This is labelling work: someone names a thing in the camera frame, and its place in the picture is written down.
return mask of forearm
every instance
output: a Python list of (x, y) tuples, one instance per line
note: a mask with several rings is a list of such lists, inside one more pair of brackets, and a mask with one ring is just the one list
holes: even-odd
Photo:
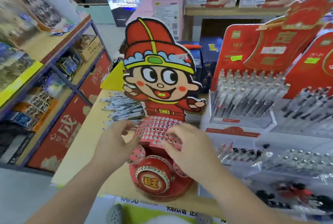
[(83, 224), (109, 175), (92, 163), (87, 164), (26, 224)]
[(219, 176), (203, 185), (218, 202), (229, 224), (286, 224), (279, 214), (222, 167)]

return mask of red round base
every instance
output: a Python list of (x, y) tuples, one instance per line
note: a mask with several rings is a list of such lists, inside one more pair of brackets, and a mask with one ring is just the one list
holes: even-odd
[(170, 183), (170, 188), (164, 193), (157, 193), (156, 195), (153, 195), (150, 193), (146, 193), (140, 189), (135, 175), (138, 165), (130, 164), (129, 167), (130, 167), (131, 178), (135, 186), (145, 197), (153, 201), (157, 202), (173, 201), (183, 196), (189, 190), (189, 188), (193, 183), (193, 179), (191, 179), (190, 177), (181, 177), (177, 174), (174, 174), (175, 179), (173, 182)]

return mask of cartoon eye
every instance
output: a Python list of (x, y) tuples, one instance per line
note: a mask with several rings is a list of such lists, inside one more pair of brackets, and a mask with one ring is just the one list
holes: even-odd
[(178, 75), (174, 70), (164, 69), (161, 72), (161, 75), (162, 75), (163, 82), (166, 83), (166, 84), (174, 85), (178, 81)]
[(155, 83), (157, 81), (157, 73), (151, 67), (142, 67), (141, 75), (150, 83)]

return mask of yellow collar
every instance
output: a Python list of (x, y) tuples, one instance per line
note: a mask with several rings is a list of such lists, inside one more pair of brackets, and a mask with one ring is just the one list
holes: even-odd
[(149, 99), (149, 100), (152, 100), (152, 101), (154, 101), (154, 102), (157, 102), (157, 103), (162, 103), (162, 104), (176, 104), (176, 103), (177, 103), (177, 102), (163, 102), (163, 101), (161, 101), (161, 100), (155, 100), (155, 99), (150, 98), (150, 97), (148, 97), (148, 99)]

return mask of cartoon face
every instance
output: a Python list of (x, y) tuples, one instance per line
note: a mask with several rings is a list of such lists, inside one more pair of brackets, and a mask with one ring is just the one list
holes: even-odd
[(124, 79), (148, 97), (166, 102), (181, 100), (199, 89), (190, 74), (163, 66), (134, 67)]

